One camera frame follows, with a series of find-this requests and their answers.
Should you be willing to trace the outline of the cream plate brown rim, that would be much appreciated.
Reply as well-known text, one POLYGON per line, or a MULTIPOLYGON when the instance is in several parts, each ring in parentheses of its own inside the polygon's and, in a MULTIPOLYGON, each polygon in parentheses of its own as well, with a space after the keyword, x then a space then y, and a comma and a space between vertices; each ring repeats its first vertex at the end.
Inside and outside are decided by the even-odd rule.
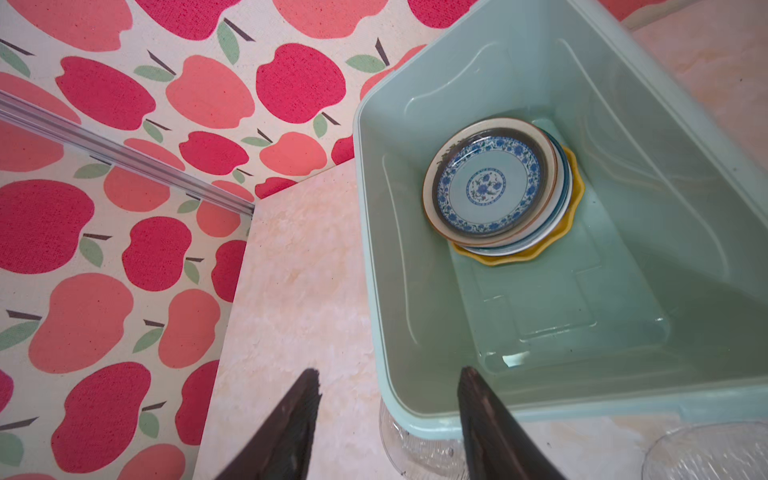
MULTIPOLYGON (((438 231, 438 233, 443 236, 444 238, 454 242, 455 244, 459 246, 463 246, 465 248, 468 247, 481 247, 481 248, 491 248, 491 247, 499 247, 502 245, 506 245, 518 240, 522 240, 525 238, 528 234, 533 233, 538 227, 542 226, 544 222, 547 220, 549 215, 553 212, 553 210, 556 207, 556 204, 560 198, 561 192, 563 190, 564 186, 564 180, 565 180, 565 174, 566 174, 566 168, 563 166, 560 157, 558 155, 557 150, 555 149, 555 146, 553 146, 553 150, 557 155, 558 160, 558 167, 559 167, 559 173, 557 175, 557 183, 554 185, 554 189, 552 190, 552 195, 549 198, 547 202, 542 202, 538 205, 538 208, 533 211, 533 214, 525 219, 521 224, 517 225, 513 229, 497 236, 488 237, 488 238, 469 238, 466 236, 459 235, 450 229, 447 228, 447 226, 442 223, 440 218, 437 215, 437 212, 434 208, 433 202, 431 200, 431 192, 432 192, 432 186, 433 186, 433 179, 435 172, 437 170, 437 163, 442 158, 442 155, 447 151, 448 147, 458 141, 460 138, 462 138, 464 135, 470 133, 474 128, 480 129, 484 127, 512 127, 512 128, 531 128, 536 127, 531 123, 525 122, 523 120, 513 119, 513 118, 507 118, 507 117, 500 117, 500 118, 491 118, 487 120, 482 120, 479 122, 476 122, 461 131, 459 131, 457 134, 455 134, 453 137, 451 137, 438 151, 438 153, 433 158, 432 162, 430 163, 429 167, 427 168, 426 175, 424 178, 424 184, 423 184, 423 190, 422 190, 422 203, 423 208, 425 211, 425 214, 430 222, 430 224, 435 228, 435 230, 438 231)), ((547 137, 547 135, 544 133, 544 130, 538 128, 543 135, 547 137)))

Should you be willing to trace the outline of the blue floral patterned plate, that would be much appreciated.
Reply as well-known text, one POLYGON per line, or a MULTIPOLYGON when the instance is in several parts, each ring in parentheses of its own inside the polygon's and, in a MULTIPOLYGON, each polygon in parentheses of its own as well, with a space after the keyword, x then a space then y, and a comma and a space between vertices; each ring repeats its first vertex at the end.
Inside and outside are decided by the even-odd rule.
POLYGON ((451 231, 493 237, 547 202, 558 173, 557 155, 538 128, 474 128, 438 161, 431 200, 451 231))

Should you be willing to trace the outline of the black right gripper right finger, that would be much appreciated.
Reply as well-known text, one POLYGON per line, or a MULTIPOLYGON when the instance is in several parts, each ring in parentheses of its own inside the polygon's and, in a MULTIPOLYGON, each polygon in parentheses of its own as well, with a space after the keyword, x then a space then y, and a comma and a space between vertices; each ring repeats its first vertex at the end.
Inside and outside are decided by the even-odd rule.
POLYGON ((565 479, 475 368, 462 368, 457 397, 470 479, 565 479))

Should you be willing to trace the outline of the clear glass round plate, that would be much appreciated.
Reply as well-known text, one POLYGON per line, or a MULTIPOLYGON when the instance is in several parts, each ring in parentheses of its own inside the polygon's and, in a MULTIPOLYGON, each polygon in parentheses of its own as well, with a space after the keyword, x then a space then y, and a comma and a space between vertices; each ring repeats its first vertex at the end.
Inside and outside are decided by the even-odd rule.
POLYGON ((681 428, 647 452, 643 479, 765 479, 767 424, 733 422, 681 428))

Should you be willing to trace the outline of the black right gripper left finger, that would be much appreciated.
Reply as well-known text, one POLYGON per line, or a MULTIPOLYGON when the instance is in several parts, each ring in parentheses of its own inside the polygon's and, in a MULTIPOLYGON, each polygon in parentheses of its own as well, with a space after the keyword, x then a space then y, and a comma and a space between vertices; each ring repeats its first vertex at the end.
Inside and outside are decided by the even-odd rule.
POLYGON ((305 369, 220 479, 304 480, 322 395, 319 371, 305 369))

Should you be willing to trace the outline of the yellow dotted scalloped plate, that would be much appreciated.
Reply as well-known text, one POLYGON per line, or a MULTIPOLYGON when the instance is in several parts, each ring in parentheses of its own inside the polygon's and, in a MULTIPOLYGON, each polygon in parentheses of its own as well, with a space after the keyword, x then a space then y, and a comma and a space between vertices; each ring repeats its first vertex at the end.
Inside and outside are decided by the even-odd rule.
POLYGON ((473 253, 464 249, 459 245, 451 243, 453 250, 459 255, 471 258, 485 266, 495 267, 495 266, 501 266, 501 265, 507 265, 507 264, 515 264, 515 263, 532 261, 537 257, 539 257, 552 244, 556 243, 561 238, 565 237, 571 231, 574 225, 576 212, 586 192, 586 186, 578 168, 576 155, 568 147, 563 147, 563 150, 565 152, 565 155, 568 157, 569 165, 575 175, 572 199, 570 200, 570 203, 568 205, 568 208, 565 211, 563 218, 560 220, 557 226, 541 242, 537 243, 536 245, 530 248, 522 250, 521 252, 515 253, 513 255, 506 255, 506 256, 500 256, 500 257, 478 255, 476 253, 473 253))

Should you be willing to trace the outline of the clear glass square plate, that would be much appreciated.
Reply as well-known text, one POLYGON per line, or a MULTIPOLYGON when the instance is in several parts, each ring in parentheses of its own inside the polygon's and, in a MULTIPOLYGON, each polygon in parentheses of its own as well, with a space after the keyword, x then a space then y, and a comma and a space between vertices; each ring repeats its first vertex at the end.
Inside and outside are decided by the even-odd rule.
POLYGON ((379 430, 384 451, 403 479, 468 479, 461 440, 425 440, 410 434, 380 402, 379 430))

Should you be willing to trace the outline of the white plate blue rim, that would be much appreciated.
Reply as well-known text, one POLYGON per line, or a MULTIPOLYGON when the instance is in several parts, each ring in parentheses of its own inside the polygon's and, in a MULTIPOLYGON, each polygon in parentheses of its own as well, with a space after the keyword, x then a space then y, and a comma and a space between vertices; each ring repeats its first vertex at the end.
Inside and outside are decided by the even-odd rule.
POLYGON ((554 231, 557 224, 565 216, 565 213, 570 203, 572 192, 573 192, 573 181, 574 181, 573 167, 570 165, 568 161, 568 157, 564 151, 564 148, 559 143, 559 141, 553 135, 548 133, 546 130, 544 130, 544 133, 547 135, 550 142, 555 146, 555 149, 558 152, 560 160, 563 166, 566 168, 563 190, 561 192, 560 198, 556 204, 555 209, 549 215, 549 217, 547 218, 547 220, 544 222, 542 226, 538 227, 533 233, 528 234, 522 240, 518 240, 518 241, 509 243, 506 245, 502 245, 499 247, 491 247, 491 248, 468 247, 467 248, 468 251, 475 254, 491 256, 491 257, 501 257, 506 255, 518 254, 519 252, 522 252, 528 248, 534 247, 539 243, 541 243, 547 235, 549 235, 554 231))

